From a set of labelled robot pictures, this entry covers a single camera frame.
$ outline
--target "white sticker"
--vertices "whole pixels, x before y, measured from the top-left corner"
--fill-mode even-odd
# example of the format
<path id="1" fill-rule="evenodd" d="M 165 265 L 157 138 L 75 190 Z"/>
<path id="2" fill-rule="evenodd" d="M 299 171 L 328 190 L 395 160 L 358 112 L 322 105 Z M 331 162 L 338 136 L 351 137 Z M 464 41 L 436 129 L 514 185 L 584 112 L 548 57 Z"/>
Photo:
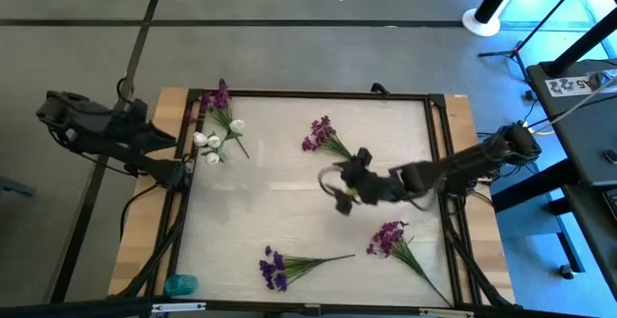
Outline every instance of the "white sticker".
<path id="1" fill-rule="evenodd" d="M 589 76 L 555 78 L 547 80 L 546 83 L 550 95 L 553 97 L 586 95 L 599 87 L 595 83 L 589 82 Z M 606 87 L 602 90 L 602 93 L 615 92 L 617 92 L 617 86 Z"/>

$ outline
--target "flower bunch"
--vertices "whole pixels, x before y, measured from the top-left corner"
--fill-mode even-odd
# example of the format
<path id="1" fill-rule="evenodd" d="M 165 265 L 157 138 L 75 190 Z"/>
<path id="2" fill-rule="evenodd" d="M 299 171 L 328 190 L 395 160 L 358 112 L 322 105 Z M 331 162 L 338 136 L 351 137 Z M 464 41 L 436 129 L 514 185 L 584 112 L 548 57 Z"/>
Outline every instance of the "flower bunch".
<path id="1" fill-rule="evenodd" d="M 401 260 L 412 268 L 412 270 L 414 270 L 414 272 L 416 272 L 416 274 L 418 274 L 422 279 L 424 279 L 448 305 L 452 306 L 452 304 L 442 295 L 433 282 L 431 282 L 428 276 L 426 276 L 426 273 L 422 270 L 422 267 L 412 254 L 409 244 L 414 238 L 412 237 L 409 242 L 405 242 L 405 238 L 403 237 L 403 228 L 407 225 L 409 224 L 403 223 L 402 221 L 384 223 L 380 230 L 377 231 L 371 238 L 370 244 L 366 249 L 366 253 L 378 254 L 380 252 L 384 255 L 384 257 L 389 257 L 392 255 Z"/>
<path id="2" fill-rule="evenodd" d="M 270 246 L 266 246 L 265 254 L 266 256 L 272 254 L 273 262 L 269 263 L 266 260 L 259 260 L 259 270 L 261 270 L 261 275 L 266 279 L 266 287 L 270 290 L 277 288 L 279 291 L 286 291 L 289 284 L 306 275 L 318 265 L 328 261 L 355 256 L 355 254 L 349 254 L 326 259 L 298 257 L 282 255 L 272 251 Z"/>
<path id="3" fill-rule="evenodd" d="M 216 136 L 214 132 L 210 136 L 205 136 L 200 132 L 193 134 L 193 144 L 197 147 L 205 147 L 207 150 L 201 155 L 205 157 L 207 165 L 216 165 L 219 162 L 225 163 L 225 154 L 223 153 L 223 144 L 225 141 L 237 139 L 241 134 L 233 131 L 228 131 L 223 139 Z"/>
<path id="4" fill-rule="evenodd" d="M 249 153 L 242 146 L 239 137 L 244 132 L 244 121 L 241 119 L 234 119 L 231 113 L 231 107 L 229 102 L 231 96 L 229 96 L 228 85 L 223 78 L 219 79 L 219 90 L 216 93 L 204 92 L 201 96 L 201 108 L 205 110 L 204 116 L 209 113 L 212 118 L 227 130 L 225 139 L 235 140 L 242 148 L 244 154 L 249 157 Z"/>
<path id="5" fill-rule="evenodd" d="M 322 117 L 321 121 L 315 120 L 310 125 L 310 135 L 306 136 L 305 140 L 302 142 L 303 151 L 315 151 L 319 148 L 341 155 L 345 159 L 352 157 L 347 147 L 345 147 L 336 135 L 336 130 L 332 128 L 328 116 Z"/>

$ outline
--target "purple flower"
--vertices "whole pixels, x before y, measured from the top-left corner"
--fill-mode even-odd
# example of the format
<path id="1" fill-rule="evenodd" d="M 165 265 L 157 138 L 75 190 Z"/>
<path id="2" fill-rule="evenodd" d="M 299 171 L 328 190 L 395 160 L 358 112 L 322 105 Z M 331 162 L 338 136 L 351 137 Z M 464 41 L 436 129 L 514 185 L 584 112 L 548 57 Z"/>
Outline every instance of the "purple flower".
<path id="1" fill-rule="evenodd" d="M 336 130 L 332 128 L 331 121 L 328 116 L 324 116 L 320 120 L 314 120 L 313 123 L 310 124 L 310 135 L 305 138 L 302 149 L 304 151 L 315 151 L 324 145 L 330 137 L 335 135 Z"/>
<path id="2" fill-rule="evenodd" d="M 375 247 L 384 255 L 389 257 L 392 254 L 392 248 L 396 242 L 403 240 L 403 227 L 408 225 L 401 221 L 384 223 L 373 237 L 371 243 L 366 249 L 366 253 L 377 254 Z"/>
<path id="3" fill-rule="evenodd" d="M 305 140 L 302 142 L 302 150 L 303 151 L 307 151 L 307 150 L 313 150 L 315 151 L 317 149 L 317 145 L 314 144 L 309 137 L 305 137 Z"/>
<path id="4" fill-rule="evenodd" d="M 229 106 L 229 92 L 228 85 L 225 80 L 221 78 L 219 80 L 219 91 L 214 95 L 214 107 L 217 110 L 225 109 Z"/>
<path id="5" fill-rule="evenodd" d="M 282 255 L 280 255 L 278 252 L 274 252 L 274 267 L 280 271 L 285 269 L 285 264 L 282 261 Z"/>
<path id="6" fill-rule="evenodd" d="M 259 270 L 261 270 L 261 275 L 264 278 L 268 278 L 268 277 L 271 278 L 272 274 L 274 274 L 275 267 L 273 264 L 269 264 L 265 260 L 259 260 Z"/>
<path id="7" fill-rule="evenodd" d="M 366 249 L 366 254 L 377 254 L 377 252 L 375 252 L 375 249 L 373 248 L 373 244 L 368 245 L 368 248 Z"/>
<path id="8" fill-rule="evenodd" d="M 274 283 L 279 287 L 279 291 L 287 290 L 287 276 L 284 273 L 278 273 L 274 278 Z"/>
<path id="9" fill-rule="evenodd" d="M 212 93 L 203 93 L 201 95 L 201 105 L 205 112 L 212 109 Z"/>

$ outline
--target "white table surface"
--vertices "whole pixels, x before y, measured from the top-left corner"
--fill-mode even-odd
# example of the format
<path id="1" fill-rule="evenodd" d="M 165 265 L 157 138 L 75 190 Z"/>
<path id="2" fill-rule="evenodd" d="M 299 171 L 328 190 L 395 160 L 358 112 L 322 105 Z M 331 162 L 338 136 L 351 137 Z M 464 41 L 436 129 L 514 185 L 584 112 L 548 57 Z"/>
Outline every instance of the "white table surface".
<path id="1" fill-rule="evenodd" d="M 367 147 L 370 169 L 431 160 L 421 102 L 381 100 L 237 97 L 237 119 L 247 123 L 241 138 L 247 159 L 236 142 L 226 143 L 229 159 L 209 167 L 198 156 L 177 274 L 194 275 L 199 290 L 191 298 L 242 302 L 336 305 L 446 306 L 433 289 L 407 265 L 365 252 L 370 237 L 385 223 L 410 223 L 407 238 L 428 277 L 452 300 L 443 245 L 439 206 L 430 192 L 420 204 L 380 202 L 355 205 L 345 217 L 324 194 L 317 173 L 335 157 L 303 152 L 301 142 L 314 119 L 328 115 L 340 139 L 355 153 Z M 203 133 L 224 131 L 211 119 Z M 335 174 L 333 183 L 342 187 Z M 295 281 L 287 292 L 265 287 L 257 262 L 270 245 L 284 254 L 332 257 L 356 256 L 323 264 Z"/>

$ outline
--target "white stand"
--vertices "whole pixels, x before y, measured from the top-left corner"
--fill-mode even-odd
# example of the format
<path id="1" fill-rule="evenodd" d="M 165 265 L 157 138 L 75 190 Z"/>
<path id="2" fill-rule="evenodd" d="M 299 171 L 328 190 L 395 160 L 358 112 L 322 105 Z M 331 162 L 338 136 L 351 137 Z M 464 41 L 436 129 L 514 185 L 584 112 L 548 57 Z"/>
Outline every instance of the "white stand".
<path id="1" fill-rule="evenodd" d="M 463 14 L 463 26 L 467 30 L 471 31 L 477 36 L 485 38 L 493 36 L 499 32 L 499 29 L 501 28 L 501 23 L 499 22 L 498 15 L 494 15 L 488 23 L 484 24 L 475 20 L 475 10 L 476 9 L 467 10 L 465 14 Z"/>
<path id="2" fill-rule="evenodd" d="M 475 20 L 474 16 L 476 9 L 466 11 L 465 14 L 463 14 L 463 26 L 467 30 L 471 31 L 473 34 L 476 34 L 480 37 L 486 38 L 495 35 L 499 32 L 499 29 L 501 28 L 501 23 L 499 22 L 499 15 L 509 2 L 510 0 L 503 0 L 501 4 L 499 4 L 499 7 L 496 9 L 495 13 L 493 13 L 491 20 L 489 20 L 489 22 L 486 24 L 480 23 L 479 21 Z"/>

